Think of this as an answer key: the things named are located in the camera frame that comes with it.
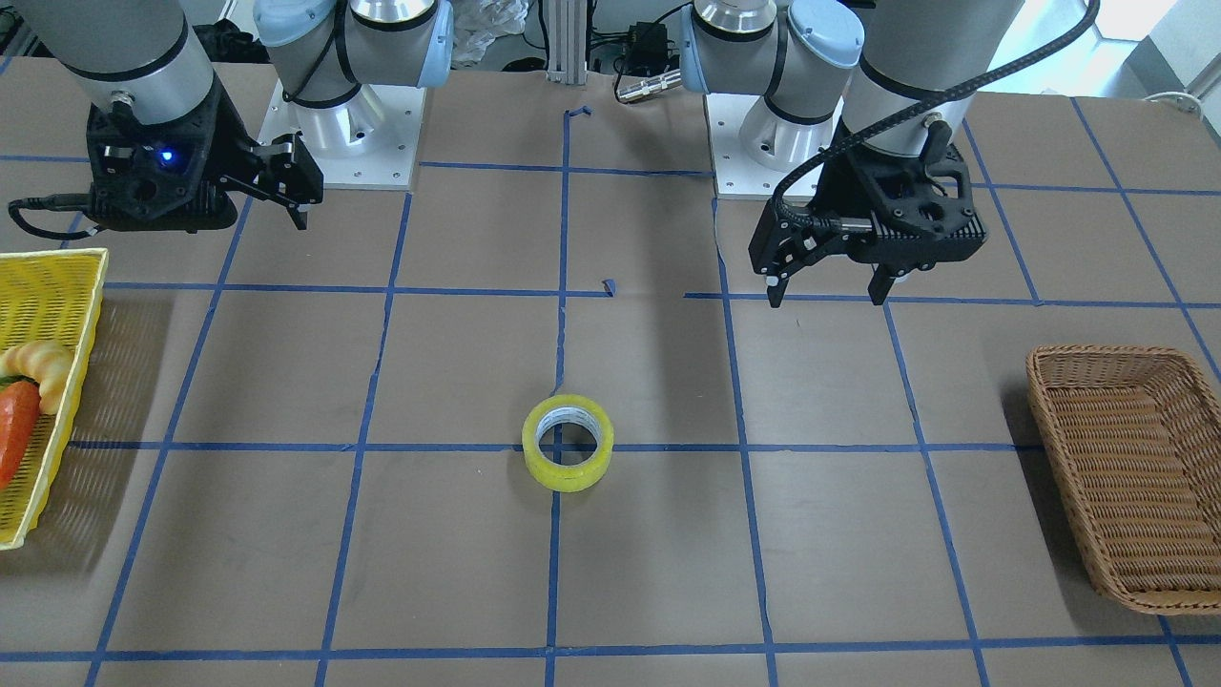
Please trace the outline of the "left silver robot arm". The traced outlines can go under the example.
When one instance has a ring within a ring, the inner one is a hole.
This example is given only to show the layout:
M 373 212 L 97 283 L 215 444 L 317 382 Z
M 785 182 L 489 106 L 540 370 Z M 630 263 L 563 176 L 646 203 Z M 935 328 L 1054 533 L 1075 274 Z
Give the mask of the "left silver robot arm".
M 814 192 L 799 207 L 781 196 L 803 181 L 813 153 L 779 164 L 750 240 L 756 275 L 779 308 L 799 270 L 825 257 L 868 264 L 869 300 L 882 304 L 912 271 L 973 257 L 989 232 L 954 138 L 971 95 L 951 95 L 889 131 L 868 127 L 988 70 L 1020 13 L 1017 1 L 694 1 L 680 13 L 683 83 L 695 93 L 758 96 L 770 122 L 829 131 Z

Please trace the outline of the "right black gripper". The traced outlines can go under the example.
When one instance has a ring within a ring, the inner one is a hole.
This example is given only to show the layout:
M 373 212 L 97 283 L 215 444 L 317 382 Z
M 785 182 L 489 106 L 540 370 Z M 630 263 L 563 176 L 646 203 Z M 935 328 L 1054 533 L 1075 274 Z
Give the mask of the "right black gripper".
M 302 133 L 256 145 L 217 74 L 195 109 L 166 123 L 140 123 L 127 104 L 92 105 L 85 146 L 92 195 L 107 207 L 179 207 L 225 174 L 227 190 L 278 205 L 305 231 L 308 207 L 324 200 L 324 172 Z M 256 160 L 255 176 L 236 176 Z

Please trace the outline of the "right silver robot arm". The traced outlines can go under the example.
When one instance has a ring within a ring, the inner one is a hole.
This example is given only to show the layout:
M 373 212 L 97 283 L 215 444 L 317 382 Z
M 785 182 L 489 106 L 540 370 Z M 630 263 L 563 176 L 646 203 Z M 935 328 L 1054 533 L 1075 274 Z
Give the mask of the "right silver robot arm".
M 449 1 L 256 1 L 253 29 L 178 1 L 16 1 L 89 99 L 87 192 L 18 198 L 28 236 L 227 229 L 236 195 L 297 229 L 330 190 L 405 192 L 424 92 L 452 66 Z

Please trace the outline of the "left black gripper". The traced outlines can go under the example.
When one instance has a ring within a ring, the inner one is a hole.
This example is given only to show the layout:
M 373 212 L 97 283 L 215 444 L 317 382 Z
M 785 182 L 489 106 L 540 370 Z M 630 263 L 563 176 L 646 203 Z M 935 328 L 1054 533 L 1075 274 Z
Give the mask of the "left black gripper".
M 747 253 L 770 308 L 781 306 L 792 275 L 832 254 L 872 262 L 867 295 L 882 308 L 913 271 L 968 260 L 988 240 L 954 143 L 939 159 L 860 145 L 824 165 L 811 210 L 768 201 L 759 214 Z

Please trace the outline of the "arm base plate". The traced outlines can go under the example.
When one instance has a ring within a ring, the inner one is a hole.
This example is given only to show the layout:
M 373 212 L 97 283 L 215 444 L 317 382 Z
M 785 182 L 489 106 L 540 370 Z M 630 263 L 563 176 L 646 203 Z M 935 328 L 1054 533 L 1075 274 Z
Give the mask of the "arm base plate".
M 348 103 L 305 109 L 275 84 L 256 140 L 302 134 L 326 190 L 409 192 L 422 134 L 422 88 L 363 85 Z
M 773 113 L 762 95 L 712 93 L 705 96 L 716 195 L 766 200 L 777 184 L 830 145 L 842 112 L 838 100 L 828 120 L 794 123 Z

